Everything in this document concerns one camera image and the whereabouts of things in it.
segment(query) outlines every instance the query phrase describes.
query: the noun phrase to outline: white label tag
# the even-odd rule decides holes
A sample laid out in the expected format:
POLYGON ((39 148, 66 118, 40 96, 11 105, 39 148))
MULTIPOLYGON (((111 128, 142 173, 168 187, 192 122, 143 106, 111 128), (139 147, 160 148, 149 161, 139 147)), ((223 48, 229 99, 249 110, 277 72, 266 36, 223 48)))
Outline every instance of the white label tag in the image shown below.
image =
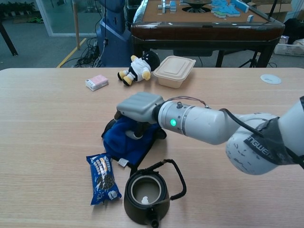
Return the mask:
POLYGON ((128 164, 128 162, 129 162, 128 160, 121 158, 121 159, 119 159, 118 164, 125 167, 128 164))

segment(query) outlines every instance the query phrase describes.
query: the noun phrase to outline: yellow floor line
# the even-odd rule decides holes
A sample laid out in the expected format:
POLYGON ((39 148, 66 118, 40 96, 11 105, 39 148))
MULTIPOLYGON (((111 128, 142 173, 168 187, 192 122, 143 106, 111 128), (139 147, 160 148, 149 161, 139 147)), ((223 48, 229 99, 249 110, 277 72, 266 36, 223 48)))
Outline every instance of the yellow floor line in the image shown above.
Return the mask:
MULTIPOLYGON (((81 42, 80 45, 82 45, 86 41, 86 38, 84 38, 81 42)), ((61 68, 61 66, 77 51, 77 47, 75 47, 70 54, 68 54, 62 61, 59 63, 59 65, 56 68, 61 68)))

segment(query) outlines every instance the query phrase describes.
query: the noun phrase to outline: oreo cookie package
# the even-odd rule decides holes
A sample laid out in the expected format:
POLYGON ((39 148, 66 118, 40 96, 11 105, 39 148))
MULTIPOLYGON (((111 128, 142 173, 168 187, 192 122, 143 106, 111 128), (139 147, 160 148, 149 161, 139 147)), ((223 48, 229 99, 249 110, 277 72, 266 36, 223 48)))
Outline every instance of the oreo cookie package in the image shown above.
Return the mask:
POLYGON ((121 194, 115 183, 111 157, 105 153, 87 156, 86 160, 91 166, 93 185, 93 198, 91 205, 96 205, 104 200, 121 198, 121 194))

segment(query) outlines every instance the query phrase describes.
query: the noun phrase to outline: white basket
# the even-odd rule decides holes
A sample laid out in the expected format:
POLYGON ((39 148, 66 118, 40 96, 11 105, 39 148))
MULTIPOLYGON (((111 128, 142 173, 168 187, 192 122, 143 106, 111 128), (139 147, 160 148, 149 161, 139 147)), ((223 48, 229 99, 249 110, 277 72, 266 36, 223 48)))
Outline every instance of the white basket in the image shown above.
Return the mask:
POLYGON ((302 56, 304 57, 304 46, 277 44, 274 50, 275 54, 286 56, 302 56))

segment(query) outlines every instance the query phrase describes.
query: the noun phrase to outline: stuffed panda doll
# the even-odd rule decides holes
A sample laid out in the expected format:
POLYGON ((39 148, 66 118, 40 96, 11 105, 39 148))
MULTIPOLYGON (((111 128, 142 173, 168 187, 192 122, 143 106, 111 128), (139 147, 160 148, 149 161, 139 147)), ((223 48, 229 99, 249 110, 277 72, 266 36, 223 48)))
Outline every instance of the stuffed panda doll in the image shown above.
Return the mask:
POLYGON ((149 80, 151 72, 160 65, 158 55, 153 51, 144 53, 141 58, 131 56, 131 66, 128 70, 118 72, 119 80, 123 81, 126 86, 130 86, 132 81, 140 82, 142 80, 149 80))

